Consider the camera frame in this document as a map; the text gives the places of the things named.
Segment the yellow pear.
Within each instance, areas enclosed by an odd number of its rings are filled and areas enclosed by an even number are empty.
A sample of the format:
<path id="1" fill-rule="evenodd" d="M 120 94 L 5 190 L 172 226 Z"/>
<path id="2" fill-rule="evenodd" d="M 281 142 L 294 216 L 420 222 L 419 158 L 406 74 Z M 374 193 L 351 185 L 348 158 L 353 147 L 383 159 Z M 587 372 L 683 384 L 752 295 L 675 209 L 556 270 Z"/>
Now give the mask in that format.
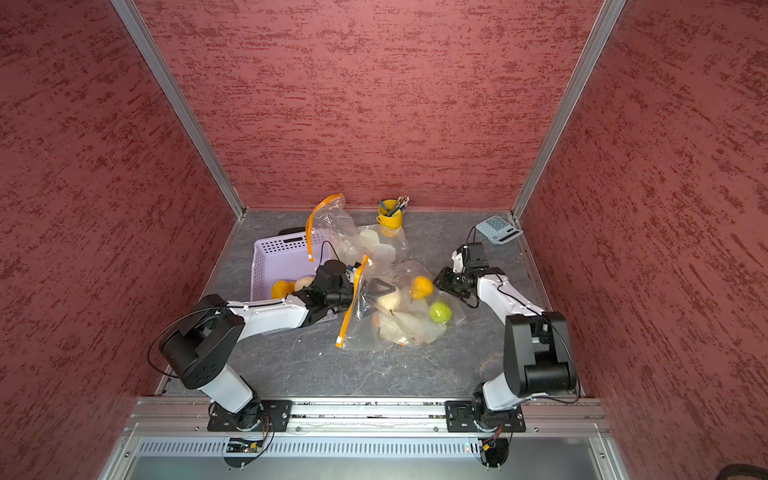
<path id="1" fill-rule="evenodd" d="M 270 293 L 272 299 L 283 299 L 294 291 L 294 281 L 279 280 L 272 285 Z"/>

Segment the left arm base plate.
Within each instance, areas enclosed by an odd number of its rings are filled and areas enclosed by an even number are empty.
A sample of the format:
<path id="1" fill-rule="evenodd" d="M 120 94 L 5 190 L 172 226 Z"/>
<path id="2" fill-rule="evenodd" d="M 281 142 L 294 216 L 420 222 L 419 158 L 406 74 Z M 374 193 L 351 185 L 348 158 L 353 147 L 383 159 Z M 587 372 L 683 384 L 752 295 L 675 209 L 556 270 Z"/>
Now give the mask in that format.
<path id="1" fill-rule="evenodd" d="M 285 432 L 291 417 L 290 400 L 250 400 L 240 411 L 232 413 L 216 402 L 208 409 L 209 432 Z"/>

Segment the beige round fruit bag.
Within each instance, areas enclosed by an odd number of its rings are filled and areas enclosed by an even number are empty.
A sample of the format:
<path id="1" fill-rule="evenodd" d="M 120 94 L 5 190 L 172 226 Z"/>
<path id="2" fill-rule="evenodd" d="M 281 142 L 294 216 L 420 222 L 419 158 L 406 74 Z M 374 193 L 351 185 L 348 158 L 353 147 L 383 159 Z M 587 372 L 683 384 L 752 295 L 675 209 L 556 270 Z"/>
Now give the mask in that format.
<path id="1" fill-rule="evenodd" d="M 309 287 L 312 282 L 314 281 L 314 276 L 305 276 L 295 281 L 294 283 L 294 290 L 300 291 L 306 287 Z"/>

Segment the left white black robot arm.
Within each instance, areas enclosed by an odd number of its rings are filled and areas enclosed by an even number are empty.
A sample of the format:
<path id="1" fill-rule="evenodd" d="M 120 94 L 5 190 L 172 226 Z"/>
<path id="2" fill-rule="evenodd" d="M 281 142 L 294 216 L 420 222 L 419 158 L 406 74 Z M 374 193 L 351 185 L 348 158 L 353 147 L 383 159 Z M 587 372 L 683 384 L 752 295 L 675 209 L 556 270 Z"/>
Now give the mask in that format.
<path id="1" fill-rule="evenodd" d="M 207 396 L 209 414 L 225 428 L 251 432 L 265 427 L 267 413 L 257 390 L 229 364 L 237 345 L 294 330 L 327 331 L 336 320 L 347 328 L 367 283 L 393 272 L 392 264 L 368 257 L 353 265 L 331 259 L 321 263 L 308 285 L 279 299 L 237 302 L 206 295 L 150 342 L 147 362 L 159 352 L 170 367 L 159 372 Z"/>

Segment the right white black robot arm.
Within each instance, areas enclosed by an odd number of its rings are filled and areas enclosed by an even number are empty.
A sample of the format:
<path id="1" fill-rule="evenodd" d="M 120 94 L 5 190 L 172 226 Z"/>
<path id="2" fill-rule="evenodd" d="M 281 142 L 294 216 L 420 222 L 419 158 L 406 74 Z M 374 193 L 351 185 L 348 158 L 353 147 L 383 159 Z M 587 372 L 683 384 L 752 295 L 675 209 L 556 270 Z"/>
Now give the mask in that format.
<path id="1" fill-rule="evenodd" d="M 474 299 L 474 307 L 487 305 L 504 326 L 503 371 L 473 392 L 478 429 L 499 429 L 532 401 L 571 405 L 580 400 L 580 381 L 563 315 L 529 301 L 497 268 L 456 272 L 446 267 L 433 284 L 463 302 Z"/>

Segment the clear zip-top bag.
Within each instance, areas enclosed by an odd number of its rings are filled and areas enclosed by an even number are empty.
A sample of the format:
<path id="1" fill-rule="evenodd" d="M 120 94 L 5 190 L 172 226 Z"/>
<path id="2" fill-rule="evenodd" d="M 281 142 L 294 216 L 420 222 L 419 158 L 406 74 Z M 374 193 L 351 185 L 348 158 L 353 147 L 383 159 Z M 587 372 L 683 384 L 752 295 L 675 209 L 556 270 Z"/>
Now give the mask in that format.
<path id="1" fill-rule="evenodd" d="M 429 345 L 448 331 L 467 321 L 462 304 L 455 297 L 438 290 L 425 299 L 413 300 L 410 285 L 414 277 L 425 276 L 432 283 L 435 275 L 415 260 L 377 266 L 368 258 L 353 274 L 354 299 L 344 313 L 335 346 L 354 351 L 383 350 L 393 345 L 416 348 Z M 366 300 L 359 293 L 363 279 L 381 278 L 400 290 L 402 302 L 392 312 L 384 312 L 375 306 L 375 300 Z M 453 319 L 447 324 L 436 324 L 428 315 L 434 301 L 444 301 L 453 310 Z"/>
<path id="2" fill-rule="evenodd" d="M 347 265 L 368 263 L 387 266 L 410 258 L 410 245 L 402 227 L 389 228 L 378 223 L 358 226 L 345 210 L 345 197 L 335 194 L 322 200 L 305 224 L 307 259 L 319 260 L 323 242 L 332 246 L 338 259 Z"/>

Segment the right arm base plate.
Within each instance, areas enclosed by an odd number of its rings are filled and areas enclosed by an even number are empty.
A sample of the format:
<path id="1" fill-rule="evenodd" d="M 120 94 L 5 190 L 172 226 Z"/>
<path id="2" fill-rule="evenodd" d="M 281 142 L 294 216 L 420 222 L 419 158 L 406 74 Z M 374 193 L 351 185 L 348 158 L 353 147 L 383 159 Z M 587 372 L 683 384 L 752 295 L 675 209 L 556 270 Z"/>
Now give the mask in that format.
<path id="1" fill-rule="evenodd" d="M 526 425 L 522 410 L 492 411 L 473 401 L 446 401 L 445 419 L 451 433 L 523 433 Z"/>

